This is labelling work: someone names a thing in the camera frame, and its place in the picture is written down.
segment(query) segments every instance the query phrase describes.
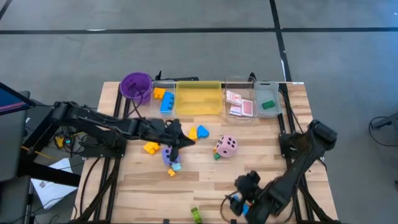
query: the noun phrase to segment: orange toy piece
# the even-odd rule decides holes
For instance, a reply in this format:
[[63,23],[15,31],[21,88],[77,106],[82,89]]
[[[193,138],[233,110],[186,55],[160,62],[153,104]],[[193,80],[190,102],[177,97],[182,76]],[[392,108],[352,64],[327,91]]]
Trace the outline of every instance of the orange toy piece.
[[167,171],[167,173],[168,173],[171,177],[174,177],[174,175],[175,175],[175,172],[174,172],[173,169],[169,169],[169,170]]
[[166,92],[166,89],[157,88],[157,87],[156,87],[156,88],[154,89],[154,98],[155,98],[155,99],[160,99],[160,100],[162,100],[165,92]]
[[189,131],[188,137],[194,141],[198,140],[198,134],[197,134],[197,129],[196,127],[192,127],[191,130]]
[[156,142],[147,142],[147,144],[144,146],[144,149],[149,154],[154,155],[155,152],[160,149],[160,144],[157,144]]

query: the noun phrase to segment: transparent bin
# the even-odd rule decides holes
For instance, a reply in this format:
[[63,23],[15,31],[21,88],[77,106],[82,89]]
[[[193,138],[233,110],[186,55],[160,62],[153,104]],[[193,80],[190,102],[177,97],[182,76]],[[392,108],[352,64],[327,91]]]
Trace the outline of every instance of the transparent bin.
[[153,88],[164,88],[166,92],[171,92],[174,94],[174,105],[173,110],[169,114],[163,114],[160,112],[160,107],[162,106],[162,100],[154,98],[154,90],[150,94],[150,116],[153,118],[163,118],[163,119],[174,119],[175,115],[175,81],[173,80],[154,80]]
[[219,81],[178,81],[176,115],[219,114],[223,102]]
[[[224,90],[224,102],[225,102],[225,113],[226,121],[229,124],[251,124],[255,118],[259,116],[257,106],[256,106],[256,92],[254,90],[254,84],[256,80],[253,77],[228,77],[225,80],[225,90]],[[253,117],[247,116],[236,116],[230,114],[229,111],[233,104],[226,101],[227,91],[232,91],[242,96],[243,100],[250,100],[253,102]]]
[[[275,118],[282,112],[279,100],[279,84],[277,82],[256,82],[254,90],[256,91],[259,118]],[[275,106],[265,110],[262,104],[271,100],[274,101]]]

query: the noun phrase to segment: yellow container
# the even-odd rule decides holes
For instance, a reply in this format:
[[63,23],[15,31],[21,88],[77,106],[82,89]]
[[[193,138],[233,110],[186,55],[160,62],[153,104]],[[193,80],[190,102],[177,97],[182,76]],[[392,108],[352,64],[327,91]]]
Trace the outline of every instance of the yellow container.
[[223,107],[221,82],[179,81],[175,89],[178,114],[218,114]]

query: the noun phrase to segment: playing card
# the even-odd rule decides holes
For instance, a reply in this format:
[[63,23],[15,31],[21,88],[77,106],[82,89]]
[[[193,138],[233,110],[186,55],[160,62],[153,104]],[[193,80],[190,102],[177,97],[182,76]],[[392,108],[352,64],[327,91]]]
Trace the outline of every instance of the playing card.
[[242,100],[242,115],[253,116],[253,101]]
[[241,106],[241,104],[242,104],[242,96],[237,94],[237,93],[234,93],[234,92],[231,92],[231,91],[227,90],[226,91],[226,101],[228,103],[232,103],[234,105]]
[[236,116],[242,116],[241,107],[231,105],[231,108],[229,109],[229,113],[232,115],[236,115]]

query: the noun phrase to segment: pink dice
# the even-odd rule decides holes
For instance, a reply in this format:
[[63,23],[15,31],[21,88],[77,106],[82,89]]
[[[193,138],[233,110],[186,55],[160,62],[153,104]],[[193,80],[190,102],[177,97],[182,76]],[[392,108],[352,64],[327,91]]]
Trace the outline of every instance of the pink dice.
[[217,141],[216,150],[220,156],[231,157],[237,149],[238,142],[232,136],[225,134]]

